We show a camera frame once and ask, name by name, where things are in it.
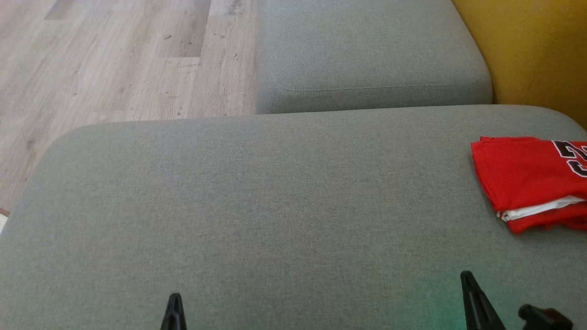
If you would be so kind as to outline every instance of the furniture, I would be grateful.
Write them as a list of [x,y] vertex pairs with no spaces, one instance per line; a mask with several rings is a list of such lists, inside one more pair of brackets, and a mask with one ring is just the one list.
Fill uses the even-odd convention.
[[262,1],[257,113],[491,103],[450,0]]
[[514,235],[474,174],[480,135],[587,140],[531,106],[103,124],[55,142],[0,236],[1,329],[464,329],[471,270],[587,324],[587,236]]
[[587,127],[587,2],[453,1],[485,57],[495,102],[548,107]]

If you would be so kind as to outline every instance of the gray sofa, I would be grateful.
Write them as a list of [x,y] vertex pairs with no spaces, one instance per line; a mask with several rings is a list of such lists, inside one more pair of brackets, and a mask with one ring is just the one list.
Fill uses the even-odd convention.
[[[491,89],[449,2],[331,3],[263,8],[273,28],[261,38],[259,112],[305,113],[102,124],[58,139],[0,234],[0,329],[157,329],[173,292],[189,329],[464,329],[462,270],[508,329],[521,328],[524,303],[587,326],[587,236],[512,234],[470,152],[483,135],[587,132],[548,109],[459,105],[488,103]],[[319,19],[327,9],[336,19]],[[373,39],[387,28],[403,32]],[[365,62],[336,62],[354,33]],[[290,56],[279,35],[309,46]],[[278,80],[263,80],[269,69]],[[415,105],[426,107],[388,108]]]

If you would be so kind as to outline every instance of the mustard yellow fabric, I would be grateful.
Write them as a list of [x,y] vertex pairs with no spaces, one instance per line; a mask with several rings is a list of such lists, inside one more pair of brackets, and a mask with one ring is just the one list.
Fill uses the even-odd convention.
[[587,0],[453,0],[494,101],[548,107],[587,128]]

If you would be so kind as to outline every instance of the red fabric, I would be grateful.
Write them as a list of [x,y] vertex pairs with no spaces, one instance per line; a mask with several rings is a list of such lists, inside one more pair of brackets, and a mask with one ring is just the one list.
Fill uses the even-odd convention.
[[[566,196],[587,200],[587,142],[535,137],[482,137],[471,143],[477,177],[495,211],[547,203]],[[587,202],[507,222],[520,233],[536,225],[587,230]]]

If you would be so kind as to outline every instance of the gray cushion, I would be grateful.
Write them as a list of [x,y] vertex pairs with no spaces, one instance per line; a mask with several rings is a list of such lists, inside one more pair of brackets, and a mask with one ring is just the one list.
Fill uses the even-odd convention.
[[265,0],[260,31],[257,113],[491,103],[450,0]]
[[587,235],[511,234],[479,135],[587,140],[524,106],[105,124],[45,154],[0,237],[0,329],[464,329],[471,270],[517,308],[587,326]]

